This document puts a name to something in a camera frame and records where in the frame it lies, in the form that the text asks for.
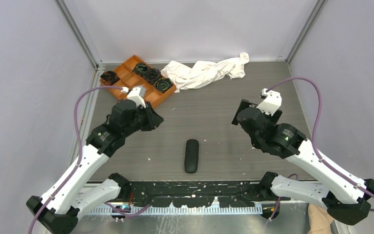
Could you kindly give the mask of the black glasses case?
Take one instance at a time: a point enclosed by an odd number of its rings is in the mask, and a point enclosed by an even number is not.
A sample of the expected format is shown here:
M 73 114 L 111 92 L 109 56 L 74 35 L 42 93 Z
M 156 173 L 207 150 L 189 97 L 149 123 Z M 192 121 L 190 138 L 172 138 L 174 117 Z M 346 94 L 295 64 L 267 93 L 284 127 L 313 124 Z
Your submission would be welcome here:
M 199 163 L 199 142 L 196 139 L 189 139 L 185 146 L 184 170 L 193 174 L 198 170 Z

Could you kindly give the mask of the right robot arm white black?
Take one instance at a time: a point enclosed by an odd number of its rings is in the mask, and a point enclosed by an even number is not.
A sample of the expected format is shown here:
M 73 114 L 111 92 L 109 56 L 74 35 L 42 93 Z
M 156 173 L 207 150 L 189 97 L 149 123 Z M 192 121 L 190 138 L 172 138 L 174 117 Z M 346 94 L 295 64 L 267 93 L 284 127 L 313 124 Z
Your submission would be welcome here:
M 260 197 L 265 200 L 288 197 L 314 204 L 347 225 L 365 219 L 371 210 L 368 200 L 374 195 L 374 180 L 358 178 L 325 156 L 318 158 L 303 132 L 288 123 L 277 123 L 281 114 L 277 110 L 272 116 L 266 115 L 257 104 L 243 99 L 232 124 L 241 126 L 254 148 L 299 166 L 318 183 L 266 172 L 256 189 Z

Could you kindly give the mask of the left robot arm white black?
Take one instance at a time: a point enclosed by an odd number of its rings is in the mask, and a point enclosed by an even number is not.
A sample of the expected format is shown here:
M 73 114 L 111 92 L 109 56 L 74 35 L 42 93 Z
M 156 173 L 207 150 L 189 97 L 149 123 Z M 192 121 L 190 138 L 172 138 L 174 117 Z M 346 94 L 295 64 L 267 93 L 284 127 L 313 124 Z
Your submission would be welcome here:
M 52 234 L 69 234 L 79 220 L 99 205 L 116 199 L 126 201 L 131 194 L 130 182 L 118 173 L 100 185 L 80 193 L 92 175 L 138 131 L 152 131 L 163 123 L 152 105 L 118 101 L 106 121 L 92 130 L 78 158 L 61 178 L 41 196 L 31 196 L 26 205 L 34 218 Z

